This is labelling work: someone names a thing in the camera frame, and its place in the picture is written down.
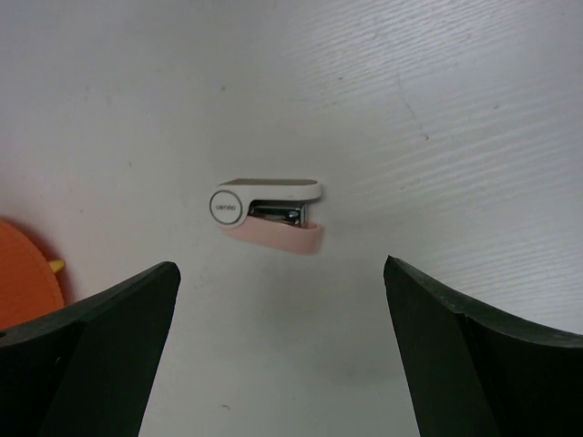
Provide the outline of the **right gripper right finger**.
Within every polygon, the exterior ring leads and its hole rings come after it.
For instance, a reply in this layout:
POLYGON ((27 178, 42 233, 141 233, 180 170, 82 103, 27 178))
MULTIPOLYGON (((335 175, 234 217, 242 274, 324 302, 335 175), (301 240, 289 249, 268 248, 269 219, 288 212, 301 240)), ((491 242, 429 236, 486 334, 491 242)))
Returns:
POLYGON ((384 284, 423 436, 579 436, 582 337, 519 318, 390 257, 384 284))

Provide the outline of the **orange round compartment organizer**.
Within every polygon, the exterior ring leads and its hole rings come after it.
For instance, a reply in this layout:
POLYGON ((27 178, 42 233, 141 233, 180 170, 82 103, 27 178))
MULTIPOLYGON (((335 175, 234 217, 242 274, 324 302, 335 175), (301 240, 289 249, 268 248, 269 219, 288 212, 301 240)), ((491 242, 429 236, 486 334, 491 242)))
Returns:
POLYGON ((1 328, 34 320, 65 307, 57 273, 62 259, 47 259, 21 230, 1 221, 1 328))

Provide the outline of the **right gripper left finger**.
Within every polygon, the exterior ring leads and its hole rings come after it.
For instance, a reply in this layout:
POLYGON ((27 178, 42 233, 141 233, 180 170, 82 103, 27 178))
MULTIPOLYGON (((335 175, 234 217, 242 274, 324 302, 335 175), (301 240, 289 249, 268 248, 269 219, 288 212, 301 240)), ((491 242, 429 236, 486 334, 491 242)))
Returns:
POLYGON ((179 284, 179 267, 165 261, 3 329, 2 435, 137 436, 179 284))

